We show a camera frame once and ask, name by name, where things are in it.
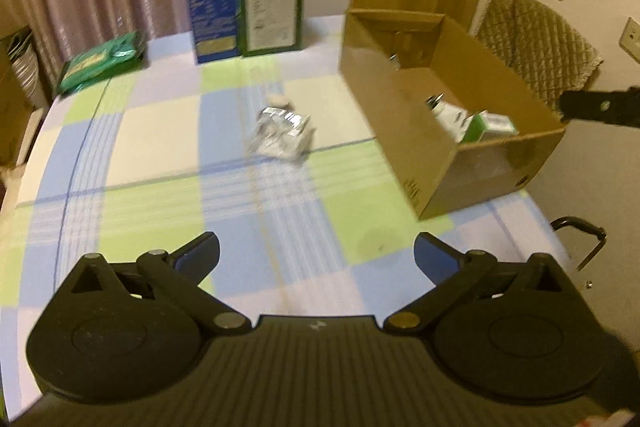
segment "metal pin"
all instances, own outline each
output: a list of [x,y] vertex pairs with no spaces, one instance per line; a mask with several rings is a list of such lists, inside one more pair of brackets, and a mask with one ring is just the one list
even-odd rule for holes
[[213,319],[213,323],[223,330],[237,330],[244,326],[244,316],[236,312],[225,312],[216,315]]
[[420,325],[420,317],[412,312],[399,312],[389,317],[389,324],[399,330],[409,330]]
[[396,71],[398,71],[401,68],[400,60],[398,59],[398,52],[396,51],[398,49],[398,35],[399,34],[400,34],[400,32],[396,32],[396,34],[394,36],[394,43],[393,43],[393,48],[391,50],[391,57],[389,57],[389,60],[391,60],[391,62],[394,63],[394,65],[396,67]]
[[436,106],[440,103],[440,100],[442,100],[442,97],[444,96],[444,94],[439,94],[438,96],[430,96],[429,98],[427,98],[427,101],[425,102],[430,109],[435,109]]

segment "screw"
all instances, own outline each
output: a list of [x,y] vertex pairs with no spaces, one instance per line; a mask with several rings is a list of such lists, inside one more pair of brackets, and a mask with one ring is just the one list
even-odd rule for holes
[[409,330],[420,325],[420,317],[412,312],[399,312],[389,317],[389,324],[398,330]]
[[213,319],[213,323],[223,330],[237,330],[244,326],[245,318],[243,315],[236,312],[225,312],[216,315]]

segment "power cord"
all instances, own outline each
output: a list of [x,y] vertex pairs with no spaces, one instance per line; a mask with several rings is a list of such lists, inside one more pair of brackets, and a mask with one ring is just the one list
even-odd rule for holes
[[516,61],[516,52],[518,51],[518,10],[516,0],[511,1],[511,17],[513,18],[513,36],[511,38],[511,60],[509,67],[513,68]]

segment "quilted chair cushion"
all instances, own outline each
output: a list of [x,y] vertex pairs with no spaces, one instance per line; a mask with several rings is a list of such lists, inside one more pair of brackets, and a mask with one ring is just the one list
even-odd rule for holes
[[[513,56],[513,0],[491,0],[476,34],[507,65]],[[535,0],[516,0],[513,68],[539,100],[558,113],[566,90],[583,89],[602,58],[569,23]]]

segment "metal chair handle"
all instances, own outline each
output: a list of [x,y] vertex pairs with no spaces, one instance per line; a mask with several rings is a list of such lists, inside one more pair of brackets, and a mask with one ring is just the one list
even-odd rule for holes
[[602,248],[606,245],[607,232],[605,229],[596,227],[595,225],[589,223],[589,221],[585,221],[584,219],[575,216],[559,217],[558,219],[555,219],[551,222],[551,228],[556,232],[560,229],[564,229],[564,227],[574,227],[574,229],[580,230],[581,232],[594,235],[599,240],[596,248],[591,250],[591,253],[587,257],[585,257],[584,261],[578,264],[578,271],[580,271],[582,270],[582,268],[587,266],[591,259],[596,257],[598,252],[602,250]]

